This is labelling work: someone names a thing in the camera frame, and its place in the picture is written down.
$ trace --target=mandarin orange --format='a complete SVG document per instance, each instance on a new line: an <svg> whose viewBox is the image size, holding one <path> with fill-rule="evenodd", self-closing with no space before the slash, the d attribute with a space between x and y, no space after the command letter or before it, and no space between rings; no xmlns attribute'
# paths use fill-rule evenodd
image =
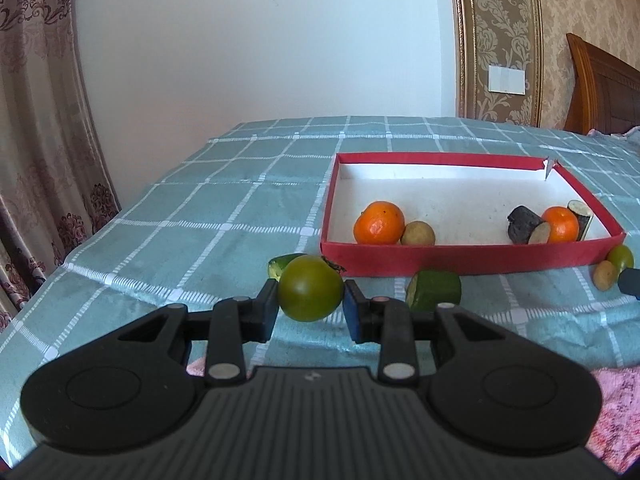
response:
<svg viewBox="0 0 640 480"><path fill-rule="evenodd" d="M359 244L393 245L404 232L404 215L391 202L372 202L353 225L353 237Z"/></svg>
<svg viewBox="0 0 640 480"><path fill-rule="evenodd" d="M575 242L578 239L580 224L569 209L560 206L550 207L542 213L542 219L551 225L548 243Z"/></svg>

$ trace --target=teal blanket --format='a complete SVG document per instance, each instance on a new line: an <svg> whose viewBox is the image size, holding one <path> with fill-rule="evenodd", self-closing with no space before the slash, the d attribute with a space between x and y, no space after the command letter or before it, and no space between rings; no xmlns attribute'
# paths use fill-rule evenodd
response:
<svg viewBox="0 0 640 480"><path fill-rule="evenodd" d="M337 152L393 150L551 156L594 192L640 258L640 156L633 139L481 121L338 117L240 124L150 186L75 249L0 335L0 455L18 462L34 443L18 396L48 360L179 302L191 310L256 294L267 261L319 252L327 181ZM404 298L407 277L358 279L367 295ZM640 303L599 292L586 267L462 278L462 306L589 368L640 363ZM280 316L268 344L245 345L250 367L367 365L342 311L300 324ZM423 373L433 370L420 344ZM202 346L192 354L202 355Z"/></svg>

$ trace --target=cucumber slice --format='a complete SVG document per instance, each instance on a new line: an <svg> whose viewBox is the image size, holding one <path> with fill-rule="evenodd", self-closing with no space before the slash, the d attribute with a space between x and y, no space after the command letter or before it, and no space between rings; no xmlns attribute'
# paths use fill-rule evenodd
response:
<svg viewBox="0 0 640 480"><path fill-rule="evenodd" d="M280 276L282 275L282 271L286 266L288 266L293 260L295 260L298 256L303 256L305 253L293 253L293 254L284 254L283 256L276 256L267 264L267 274L270 278L273 278L277 282L280 281Z"/></svg>
<svg viewBox="0 0 640 480"><path fill-rule="evenodd" d="M419 270L406 290L406 303L415 312L433 312L439 303L460 304L462 282L455 272Z"/></svg>

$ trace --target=green tomato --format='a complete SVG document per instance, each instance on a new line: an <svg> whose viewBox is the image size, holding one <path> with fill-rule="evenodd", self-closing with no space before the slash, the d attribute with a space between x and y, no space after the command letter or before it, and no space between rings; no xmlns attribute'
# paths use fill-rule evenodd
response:
<svg viewBox="0 0 640 480"><path fill-rule="evenodd" d="M616 266L618 274L627 267L634 266L633 253L626 245L618 245L610 250L609 254L607 254L607 260Z"/></svg>
<svg viewBox="0 0 640 480"><path fill-rule="evenodd" d="M278 284L283 312L296 321L318 321L331 314L342 301L340 274L320 256L305 254L289 262Z"/></svg>

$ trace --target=damask wallpaper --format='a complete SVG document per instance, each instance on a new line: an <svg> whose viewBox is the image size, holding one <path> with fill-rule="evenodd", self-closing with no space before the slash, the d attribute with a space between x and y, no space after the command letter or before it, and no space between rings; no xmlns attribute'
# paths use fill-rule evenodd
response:
<svg viewBox="0 0 640 480"><path fill-rule="evenodd" d="M460 60L458 113L537 126L542 94L539 0L456 0ZM489 92L489 65L525 71L525 95Z"/></svg>
<svg viewBox="0 0 640 480"><path fill-rule="evenodd" d="M640 0L540 0L544 79L540 125L564 127L574 91L572 32L640 70Z"/></svg>

